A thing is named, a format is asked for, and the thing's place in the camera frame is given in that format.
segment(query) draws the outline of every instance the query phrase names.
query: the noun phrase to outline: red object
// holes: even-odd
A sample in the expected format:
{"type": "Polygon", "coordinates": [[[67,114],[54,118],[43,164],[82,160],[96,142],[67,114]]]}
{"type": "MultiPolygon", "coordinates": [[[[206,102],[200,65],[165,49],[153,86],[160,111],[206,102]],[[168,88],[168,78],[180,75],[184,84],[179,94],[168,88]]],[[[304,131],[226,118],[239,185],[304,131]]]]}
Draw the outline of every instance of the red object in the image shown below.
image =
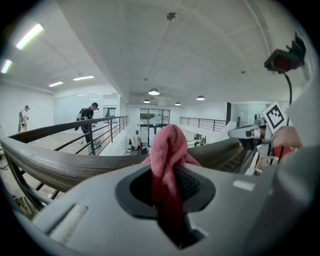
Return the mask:
{"type": "MultiPolygon", "coordinates": [[[[280,153],[281,153],[281,146],[279,147],[275,147],[272,149],[272,154],[279,158],[280,157],[280,153]]],[[[284,147],[283,148],[283,153],[282,153],[282,158],[287,155],[287,154],[290,154],[292,152],[292,149],[290,147],[284,147]]],[[[260,159],[260,156],[258,156],[258,158],[256,159],[256,162],[255,162],[255,168],[257,168],[257,165],[258,165],[258,162],[259,162],[259,159],[260,159]]]]}
{"type": "Polygon", "coordinates": [[[273,61],[273,65],[278,70],[283,70],[285,72],[289,70],[296,70],[300,67],[297,61],[294,61],[284,56],[277,56],[276,59],[273,61]]]}
{"type": "Polygon", "coordinates": [[[184,214],[173,166],[183,163],[201,166],[187,149],[183,132],[169,124],[155,135],[151,154],[142,162],[151,163],[151,198],[158,211],[158,224],[176,245],[182,240],[184,214]]]}

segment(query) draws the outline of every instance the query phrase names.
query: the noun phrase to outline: person in white shirt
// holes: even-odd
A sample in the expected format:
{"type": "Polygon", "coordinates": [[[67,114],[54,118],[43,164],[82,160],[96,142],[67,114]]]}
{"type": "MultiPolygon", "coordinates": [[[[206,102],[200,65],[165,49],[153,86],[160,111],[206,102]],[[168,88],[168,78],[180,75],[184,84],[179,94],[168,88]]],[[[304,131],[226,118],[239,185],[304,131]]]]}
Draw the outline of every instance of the person in white shirt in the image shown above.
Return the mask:
{"type": "Polygon", "coordinates": [[[24,107],[24,109],[19,113],[19,129],[18,129],[18,132],[20,133],[21,132],[26,132],[28,130],[28,120],[29,120],[29,117],[28,117],[28,110],[29,110],[29,106],[26,105],[24,107]]]}

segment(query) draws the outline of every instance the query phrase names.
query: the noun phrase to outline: fluorescent light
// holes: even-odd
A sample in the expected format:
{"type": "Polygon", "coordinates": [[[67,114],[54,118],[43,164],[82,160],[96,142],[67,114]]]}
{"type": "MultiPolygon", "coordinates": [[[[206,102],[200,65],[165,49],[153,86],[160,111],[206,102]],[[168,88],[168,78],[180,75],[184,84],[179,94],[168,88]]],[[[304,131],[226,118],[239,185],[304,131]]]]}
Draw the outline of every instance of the fluorescent light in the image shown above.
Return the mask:
{"type": "Polygon", "coordinates": [[[62,85],[63,82],[56,82],[56,83],[53,83],[53,84],[50,84],[49,87],[54,87],[54,86],[58,86],[58,85],[62,85]]]}
{"type": "Polygon", "coordinates": [[[89,76],[77,77],[77,78],[74,78],[73,81],[78,81],[78,80],[82,80],[82,79],[89,79],[89,78],[94,78],[94,76],[89,75],[89,76]]]}
{"type": "Polygon", "coordinates": [[[9,59],[6,59],[5,62],[4,62],[4,64],[3,64],[3,67],[2,67],[2,69],[1,69],[1,73],[4,73],[4,74],[7,73],[8,69],[9,69],[10,66],[11,66],[11,64],[12,64],[12,61],[9,60],[9,59]]]}
{"type": "Polygon", "coordinates": [[[150,95],[159,95],[160,94],[160,92],[155,88],[152,88],[148,93],[150,95]]]}
{"type": "Polygon", "coordinates": [[[202,95],[199,95],[197,98],[196,98],[197,101],[204,101],[205,100],[205,97],[203,97],[202,95]]]}
{"type": "Polygon", "coordinates": [[[44,30],[44,28],[40,24],[35,25],[30,29],[28,33],[25,34],[24,37],[22,37],[22,39],[16,44],[16,47],[21,50],[32,38],[34,38],[42,30],[44,30]]]}

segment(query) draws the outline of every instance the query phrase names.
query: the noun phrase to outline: glass partition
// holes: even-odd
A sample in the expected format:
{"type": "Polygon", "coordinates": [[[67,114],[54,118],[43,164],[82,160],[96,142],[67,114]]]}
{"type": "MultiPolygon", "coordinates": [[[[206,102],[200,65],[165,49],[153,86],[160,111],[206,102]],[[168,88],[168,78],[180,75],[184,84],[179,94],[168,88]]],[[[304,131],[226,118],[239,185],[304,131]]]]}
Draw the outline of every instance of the glass partition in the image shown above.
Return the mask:
{"type": "Polygon", "coordinates": [[[141,108],[140,109],[140,124],[147,125],[148,124],[148,109],[141,108]]]}
{"type": "Polygon", "coordinates": [[[163,110],[163,124],[168,125],[170,120],[170,110],[163,110]]]}
{"type": "Polygon", "coordinates": [[[149,109],[149,125],[162,125],[163,110],[162,109],[149,109]]]}

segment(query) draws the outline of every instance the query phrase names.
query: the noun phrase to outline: white label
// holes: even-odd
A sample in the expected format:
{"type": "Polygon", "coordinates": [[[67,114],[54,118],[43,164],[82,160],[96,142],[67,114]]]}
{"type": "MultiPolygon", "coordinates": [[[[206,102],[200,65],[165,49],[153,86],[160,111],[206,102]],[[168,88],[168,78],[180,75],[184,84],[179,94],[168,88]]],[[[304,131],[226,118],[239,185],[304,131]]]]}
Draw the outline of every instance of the white label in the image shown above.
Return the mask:
{"type": "Polygon", "coordinates": [[[242,190],[247,190],[247,191],[253,191],[256,184],[252,183],[252,182],[247,182],[244,180],[236,180],[235,182],[233,182],[232,184],[234,187],[242,189],[242,190]]]}
{"type": "Polygon", "coordinates": [[[286,125],[287,116],[276,101],[267,107],[262,114],[272,134],[286,125]]]}

